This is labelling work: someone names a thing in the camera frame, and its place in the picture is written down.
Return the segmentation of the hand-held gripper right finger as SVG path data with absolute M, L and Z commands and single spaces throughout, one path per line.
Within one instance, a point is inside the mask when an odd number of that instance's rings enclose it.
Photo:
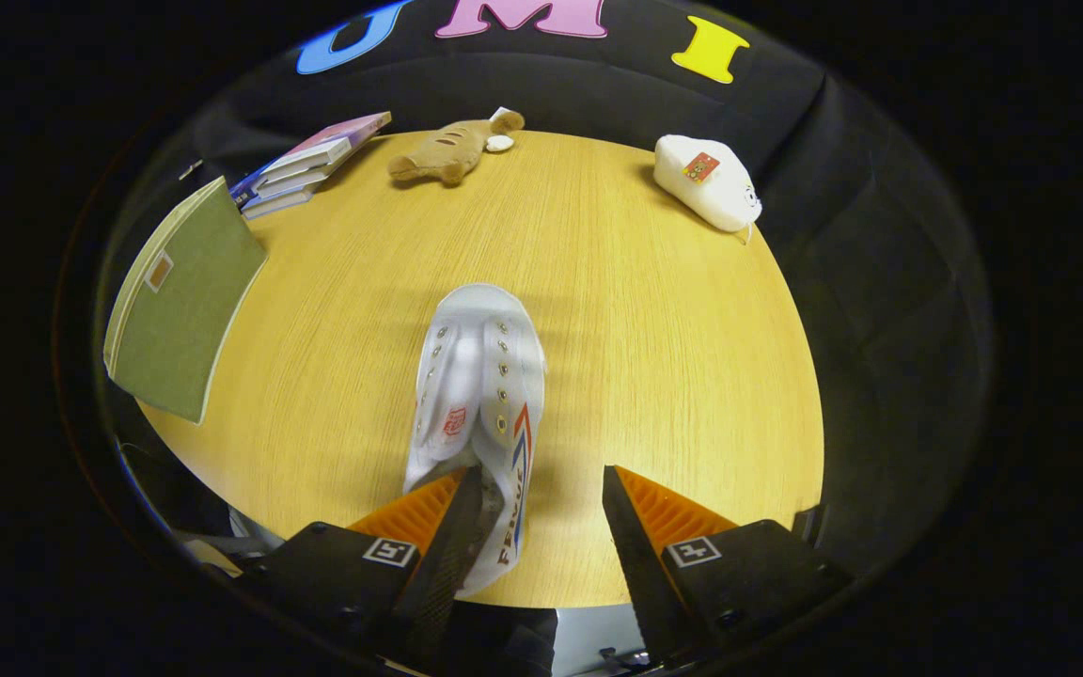
M 760 643 L 854 578 L 777 520 L 743 526 L 619 465 L 602 505 L 645 651 L 686 666 Z

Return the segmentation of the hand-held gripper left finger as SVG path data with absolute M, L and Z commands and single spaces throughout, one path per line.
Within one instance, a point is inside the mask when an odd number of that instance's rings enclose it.
M 326 641 L 433 669 L 482 500 L 480 468 L 457 468 L 352 526 L 301 528 L 237 586 Z

